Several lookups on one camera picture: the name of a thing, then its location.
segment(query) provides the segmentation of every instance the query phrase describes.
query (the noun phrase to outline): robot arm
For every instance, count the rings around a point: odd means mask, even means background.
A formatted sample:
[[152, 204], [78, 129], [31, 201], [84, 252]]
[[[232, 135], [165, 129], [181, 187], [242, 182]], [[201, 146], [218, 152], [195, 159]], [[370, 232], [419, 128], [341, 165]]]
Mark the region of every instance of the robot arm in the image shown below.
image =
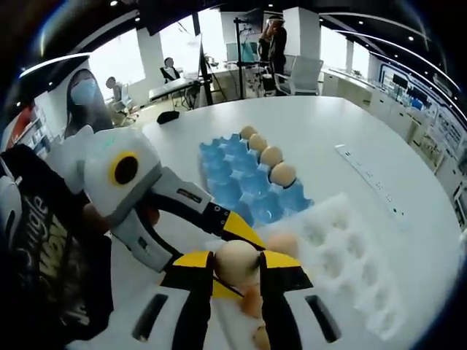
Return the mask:
[[[310, 307], [312, 283], [297, 260], [269, 251], [261, 252], [259, 260], [271, 349], [313, 349], [309, 327], [317, 321]], [[212, 252], [181, 256], [166, 269], [160, 286], [116, 310], [102, 334], [74, 342], [70, 349], [202, 350], [211, 317], [214, 264]]]
[[146, 136], [135, 128], [93, 133], [84, 127], [54, 147], [47, 158], [74, 193], [84, 190], [111, 231], [137, 260], [157, 272], [181, 254], [167, 244], [144, 215], [145, 207], [167, 211], [224, 240], [264, 244], [236, 213], [211, 202], [197, 185], [163, 167]]

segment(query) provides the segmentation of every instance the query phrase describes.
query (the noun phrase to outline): blue egg tray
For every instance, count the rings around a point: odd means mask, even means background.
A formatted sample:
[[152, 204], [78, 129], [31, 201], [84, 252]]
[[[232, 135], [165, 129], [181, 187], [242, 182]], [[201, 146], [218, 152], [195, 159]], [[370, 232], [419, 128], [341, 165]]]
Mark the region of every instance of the blue egg tray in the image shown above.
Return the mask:
[[284, 188], [271, 183], [271, 168], [259, 163], [258, 151], [249, 149], [239, 134], [200, 144], [201, 173], [214, 202], [235, 211], [253, 228], [271, 224], [308, 209], [314, 204], [304, 197], [297, 179]]

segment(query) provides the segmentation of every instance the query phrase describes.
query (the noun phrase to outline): brown egg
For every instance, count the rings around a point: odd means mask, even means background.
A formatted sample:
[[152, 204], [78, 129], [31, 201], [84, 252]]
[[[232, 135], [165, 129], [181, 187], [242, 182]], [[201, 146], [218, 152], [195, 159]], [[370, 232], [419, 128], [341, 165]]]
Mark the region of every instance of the brown egg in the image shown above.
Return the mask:
[[251, 284], [258, 272], [258, 251], [245, 241], [229, 241], [215, 252], [215, 273], [226, 283]]
[[242, 290], [243, 298], [239, 301], [242, 312], [255, 319], [260, 319], [263, 316], [263, 298], [260, 293], [260, 285], [249, 286]]
[[284, 161], [282, 151], [277, 147], [268, 147], [261, 153], [260, 162], [271, 168]]
[[268, 242], [266, 243], [266, 248], [273, 252], [282, 253], [293, 257], [294, 259], [298, 258], [298, 240], [297, 235], [293, 233], [275, 233], [272, 235]]
[[272, 169], [269, 178], [275, 184], [288, 187], [296, 180], [297, 176], [294, 167], [280, 163]]
[[242, 137], [242, 139], [244, 140], [249, 140], [250, 137], [255, 134], [255, 133], [258, 133], [254, 127], [252, 126], [245, 126], [242, 131], [240, 131], [240, 136]]
[[271, 344], [269, 343], [269, 336], [266, 332], [266, 327], [259, 327], [254, 336], [253, 342], [259, 350], [271, 350]]
[[256, 133], [250, 137], [248, 146], [250, 146], [250, 149], [256, 149], [259, 153], [263, 153], [263, 151], [268, 147], [268, 143]]

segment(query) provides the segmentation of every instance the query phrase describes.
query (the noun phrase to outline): ceiling light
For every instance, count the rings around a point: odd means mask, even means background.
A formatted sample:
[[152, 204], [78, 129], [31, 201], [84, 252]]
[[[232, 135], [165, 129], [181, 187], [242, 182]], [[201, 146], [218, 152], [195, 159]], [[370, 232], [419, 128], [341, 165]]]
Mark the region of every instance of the ceiling light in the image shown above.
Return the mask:
[[375, 56], [380, 56], [380, 57], [383, 57], [383, 58], [386, 58], [387, 60], [390, 60], [392, 62], [395, 62], [397, 63], [399, 66], [401, 67], [404, 67], [405, 69], [407, 69], [408, 71], [411, 71], [413, 74], [415, 74], [416, 76], [418, 76], [421, 80], [424, 80], [428, 86], [430, 87], [430, 90], [432, 90], [433, 88], [432, 87], [435, 87], [435, 89], [439, 92], [440, 95], [443, 95], [443, 97], [446, 99], [446, 101], [448, 101], [451, 105], [453, 105], [457, 111], [459, 112], [460, 115], [462, 115], [464, 117], [464, 120], [467, 120], [467, 116], [462, 112], [462, 110], [451, 100], [451, 98], [446, 95], [446, 93], [441, 90], [436, 84], [434, 84], [433, 82], [431, 82], [430, 80], [426, 79], [423, 75], [421, 75], [420, 73], [417, 73], [416, 71], [414, 71], [413, 69], [409, 68], [408, 66], [405, 66], [403, 65], [402, 63], [399, 63], [398, 61], [394, 61], [392, 58], [389, 58], [389, 57], [386, 57], [384, 55], [381, 55], [377, 52], [370, 52], [372, 55], [375, 55]]
[[443, 77], [445, 77], [446, 79], [448, 79], [458, 90], [460, 90], [459, 88], [459, 85], [457, 85], [455, 83], [454, 80], [451, 79], [451, 77], [449, 75], [447, 75], [446, 73], [444, 73], [440, 68], [438, 68], [437, 66], [435, 66], [434, 64], [432, 64], [430, 61], [428, 61], [426, 58], [418, 55], [417, 53], [409, 50], [409, 49], [406, 49], [405, 47], [402, 47], [400, 45], [397, 45], [397, 44], [394, 44], [393, 42], [389, 42], [388, 40], [384, 40], [384, 39], [381, 39], [381, 38], [377, 38], [375, 36], [372, 36], [372, 35], [368, 35], [368, 34], [362, 34], [362, 33], [358, 33], [357, 31], [336, 31], [337, 33], [342, 33], [342, 34], [351, 34], [351, 35], [356, 35], [356, 36], [364, 36], [366, 38], [371, 38], [371, 39], [374, 39], [374, 40], [377, 40], [379, 42], [384, 42], [385, 44], [388, 44], [388, 45], [392, 45], [394, 47], [397, 47], [398, 49], [401, 49], [401, 50], [404, 50], [408, 53], [410, 53], [411, 55], [417, 57], [418, 59], [422, 60], [423, 62], [425, 62], [426, 64], [428, 64], [429, 66], [431, 66], [432, 68], [434, 68], [435, 70], [437, 70]]
[[62, 56], [62, 57], [57, 57], [52, 60], [48, 60], [42, 63], [39, 63], [36, 66], [32, 66], [31, 68], [26, 69], [23, 73], [20, 74], [20, 78], [24, 77], [25, 75], [32, 73], [33, 71], [36, 71], [39, 68], [48, 66], [49, 64], [55, 63], [55, 62], [60, 62], [64, 60], [69, 60], [70, 58], [76, 58], [76, 57], [85, 57], [85, 56], [91, 56], [91, 52], [83, 52], [83, 53], [74, 53], [73, 55], [67, 55], [67, 56]]

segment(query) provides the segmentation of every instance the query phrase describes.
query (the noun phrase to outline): desk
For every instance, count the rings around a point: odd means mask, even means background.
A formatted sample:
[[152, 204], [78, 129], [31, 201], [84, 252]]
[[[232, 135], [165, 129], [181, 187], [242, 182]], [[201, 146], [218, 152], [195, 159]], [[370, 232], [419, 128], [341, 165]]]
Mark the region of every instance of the desk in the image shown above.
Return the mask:
[[[162, 164], [182, 179], [201, 184], [198, 145], [214, 137], [230, 136], [253, 125], [270, 145], [281, 148], [303, 182], [305, 196], [320, 202], [341, 192], [348, 194], [363, 215], [375, 241], [393, 271], [407, 320], [388, 349], [408, 349], [427, 330], [444, 305], [458, 272], [460, 228], [452, 206], [436, 177], [397, 134], [368, 112], [333, 97], [292, 96], [250, 99], [184, 112], [165, 125], [152, 123], [143, 129], [154, 144]], [[404, 204], [410, 230], [402, 232], [393, 216], [363, 178], [334, 149], [346, 144], [380, 174], [387, 190]], [[157, 231], [183, 252], [204, 248], [212, 239], [196, 227], [162, 213]], [[112, 255], [125, 269], [125, 281], [116, 288], [135, 290], [155, 280], [154, 273], [124, 254]], [[112, 266], [112, 278], [118, 271]]]
[[196, 84], [198, 84], [198, 80], [185, 79], [185, 78], [180, 78], [180, 79], [174, 80], [173, 82], [168, 82], [164, 86], [150, 90], [149, 101], [153, 102], [157, 100], [158, 98], [168, 96], [171, 93], [177, 93], [181, 90], [186, 90], [189, 87], [194, 86]]

